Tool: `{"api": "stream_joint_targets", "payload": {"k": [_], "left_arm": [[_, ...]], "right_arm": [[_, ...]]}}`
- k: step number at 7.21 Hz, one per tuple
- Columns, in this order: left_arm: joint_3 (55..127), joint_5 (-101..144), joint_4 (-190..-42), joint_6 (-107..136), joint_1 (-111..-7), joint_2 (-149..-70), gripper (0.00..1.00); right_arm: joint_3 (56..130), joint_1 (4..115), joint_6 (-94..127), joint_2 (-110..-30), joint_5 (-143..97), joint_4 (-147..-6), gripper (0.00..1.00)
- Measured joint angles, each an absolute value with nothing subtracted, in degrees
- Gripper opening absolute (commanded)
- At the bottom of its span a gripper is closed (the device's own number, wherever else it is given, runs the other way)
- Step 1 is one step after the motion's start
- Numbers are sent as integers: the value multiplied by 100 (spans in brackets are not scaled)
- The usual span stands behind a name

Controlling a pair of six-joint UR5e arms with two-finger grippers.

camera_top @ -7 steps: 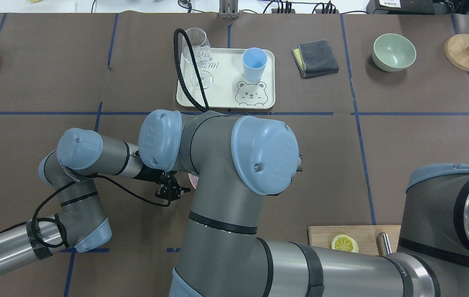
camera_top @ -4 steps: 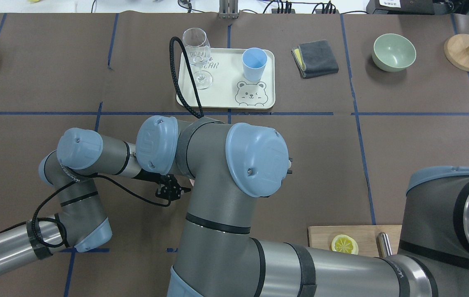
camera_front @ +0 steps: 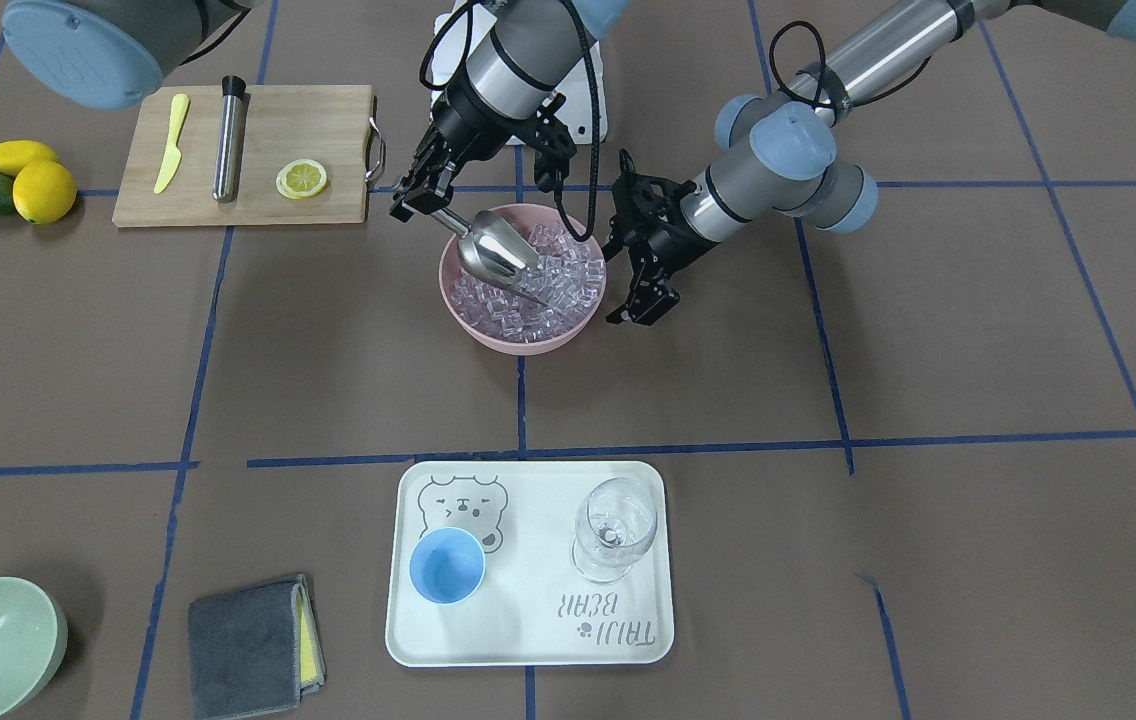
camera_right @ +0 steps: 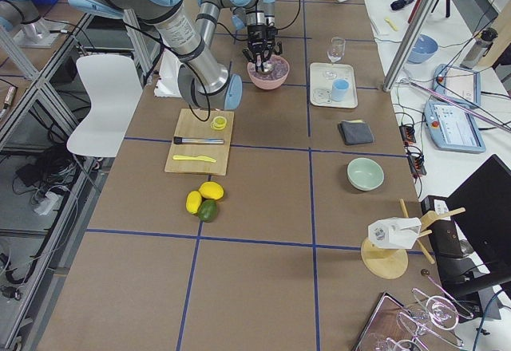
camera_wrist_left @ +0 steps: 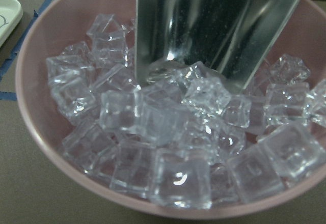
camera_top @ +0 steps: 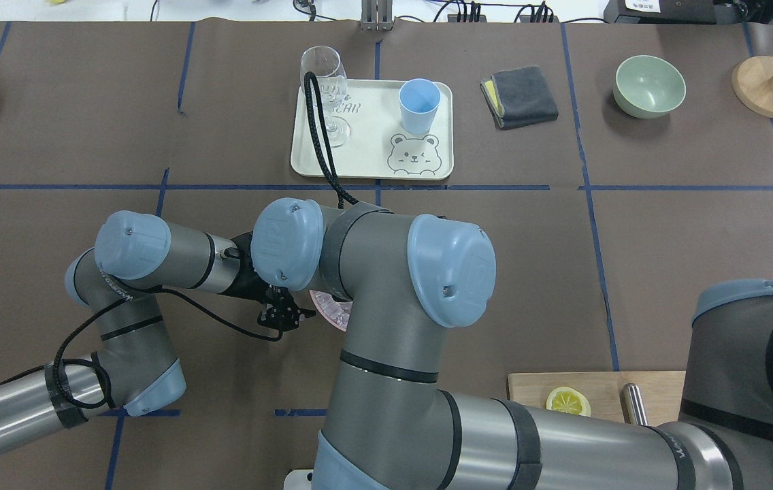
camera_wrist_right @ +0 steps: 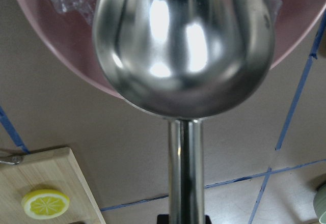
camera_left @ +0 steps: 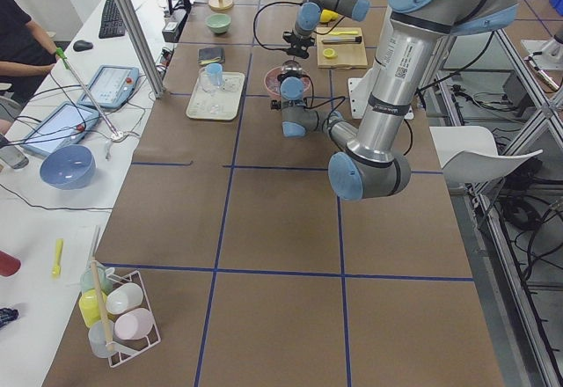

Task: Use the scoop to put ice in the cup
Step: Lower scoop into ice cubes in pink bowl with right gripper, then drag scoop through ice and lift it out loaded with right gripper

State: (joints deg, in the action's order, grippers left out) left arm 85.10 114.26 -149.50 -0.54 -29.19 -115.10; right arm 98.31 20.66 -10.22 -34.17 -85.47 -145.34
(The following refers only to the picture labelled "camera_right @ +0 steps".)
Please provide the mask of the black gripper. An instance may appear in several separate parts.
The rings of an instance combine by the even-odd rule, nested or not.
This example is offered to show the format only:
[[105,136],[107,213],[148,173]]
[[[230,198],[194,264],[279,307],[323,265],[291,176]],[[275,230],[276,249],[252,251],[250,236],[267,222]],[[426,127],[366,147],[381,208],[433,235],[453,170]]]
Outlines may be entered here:
[[266,25],[248,26],[248,48],[243,49],[243,54],[247,59],[252,58],[256,72],[262,70],[262,58],[271,56],[271,44],[268,40]]
[[275,38],[278,36],[278,29],[274,26],[267,26],[266,28],[266,40],[268,46],[275,46],[274,54],[281,55],[283,53],[283,45],[281,41],[276,42]]

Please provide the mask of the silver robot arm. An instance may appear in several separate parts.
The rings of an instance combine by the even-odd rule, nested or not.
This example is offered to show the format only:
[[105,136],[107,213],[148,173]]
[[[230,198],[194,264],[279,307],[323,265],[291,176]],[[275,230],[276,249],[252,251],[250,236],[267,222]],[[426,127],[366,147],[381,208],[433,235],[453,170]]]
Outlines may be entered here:
[[275,0],[198,0],[200,12],[191,19],[183,0],[68,0],[83,12],[122,18],[133,10],[145,24],[154,26],[181,63],[177,83],[181,96],[193,108],[233,110],[242,98],[242,80],[212,55],[209,46],[220,11],[232,10],[235,27],[248,32],[244,56],[262,70],[282,46],[276,41]]
[[282,53],[282,43],[276,42],[275,0],[219,0],[220,8],[232,12],[235,30],[247,30],[244,56],[254,64],[268,61],[273,54]]

